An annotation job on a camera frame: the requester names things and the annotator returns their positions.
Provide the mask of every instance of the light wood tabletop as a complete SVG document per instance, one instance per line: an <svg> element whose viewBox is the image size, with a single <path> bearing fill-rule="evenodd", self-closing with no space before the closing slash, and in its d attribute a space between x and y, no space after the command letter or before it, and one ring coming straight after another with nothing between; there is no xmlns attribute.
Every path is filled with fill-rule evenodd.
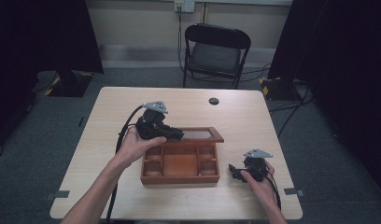
<svg viewBox="0 0 381 224"><path fill-rule="evenodd" d="M211 105L211 97L219 99ZM102 88L92 109L60 190L67 198L56 198L50 210L53 218L63 218L92 185L115 154L118 133L132 112L143 103L164 101L168 114L163 121L171 127L214 127L224 143L217 143L219 182L214 184L143 185L142 160L123 172L112 212L116 219L165 220L252 220L265 219L261 206L248 184L233 179L229 163L244 168L244 153L258 148L273 154L275 182L286 219L303 215L292 189L289 169L278 142L263 95L259 91ZM135 114L131 123L142 116ZM106 216L108 205L102 215Z"/></svg>

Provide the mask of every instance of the power outlet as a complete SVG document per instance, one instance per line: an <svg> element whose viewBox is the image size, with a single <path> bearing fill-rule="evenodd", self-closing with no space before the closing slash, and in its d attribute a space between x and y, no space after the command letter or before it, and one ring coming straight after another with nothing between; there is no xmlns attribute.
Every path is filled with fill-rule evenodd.
<svg viewBox="0 0 381 224"><path fill-rule="evenodd" d="M194 12L194 1L175 1L174 2L174 11L181 12Z"/></svg>

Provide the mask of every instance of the gray carpet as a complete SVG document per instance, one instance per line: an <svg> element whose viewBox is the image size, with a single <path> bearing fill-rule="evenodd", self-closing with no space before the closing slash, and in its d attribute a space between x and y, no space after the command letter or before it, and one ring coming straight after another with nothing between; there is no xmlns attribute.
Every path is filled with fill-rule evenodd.
<svg viewBox="0 0 381 224"><path fill-rule="evenodd" d="M259 74L245 74L242 80ZM53 76L53 72L39 74L40 83L35 89L44 87ZM188 87L233 87L226 79L214 80L188 78ZM47 97L41 91L31 112L3 144L0 223L59 222L50 218L52 201L45 198L60 187L98 92L104 86L180 88L182 73L179 68L109 68L104 75L92 79L83 98ZM261 87L253 79L241 82L239 89L260 91ZM305 86L300 86L300 92L305 93ZM270 109L288 103L267 102ZM277 132L291 111L272 114ZM305 192L300 198L303 218L290 223L381 223L379 188L334 134L329 118L312 102L294 113L279 137L294 185Z"/></svg>

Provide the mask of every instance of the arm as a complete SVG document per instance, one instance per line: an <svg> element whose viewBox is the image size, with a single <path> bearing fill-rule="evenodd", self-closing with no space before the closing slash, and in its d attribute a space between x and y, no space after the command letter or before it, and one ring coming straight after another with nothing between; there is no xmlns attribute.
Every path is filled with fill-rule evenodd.
<svg viewBox="0 0 381 224"><path fill-rule="evenodd" d="M98 223L123 171L133 161L140 159L149 148L165 141L164 137L143 140L136 128L131 127L118 153L108 162L85 195L71 208L62 223Z"/></svg>
<svg viewBox="0 0 381 224"><path fill-rule="evenodd" d="M266 166L269 169L270 174L268 178L273 178L275 173L275 168L266 162ZM266 216L271 224L284 224L287 220L284 218L277 204L275 203L275 192L272 189L270 183L264 179L262 182L257 182L247 171L241 171L241 175L248 182L251 187L252 192L257 197L258 201L261 203Z"/></svg>

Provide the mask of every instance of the brown wooden box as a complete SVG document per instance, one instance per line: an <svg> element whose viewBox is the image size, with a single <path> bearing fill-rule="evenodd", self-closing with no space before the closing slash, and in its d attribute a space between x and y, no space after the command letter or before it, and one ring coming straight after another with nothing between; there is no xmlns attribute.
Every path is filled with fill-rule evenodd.
<svg viewBox="0 0 381 224"><path fill-rule="evenodd" d="M181 141L150 148L142 160L141 182L147 184L217 183L217 142L223 138L212 127L182 128Z"/></svg>

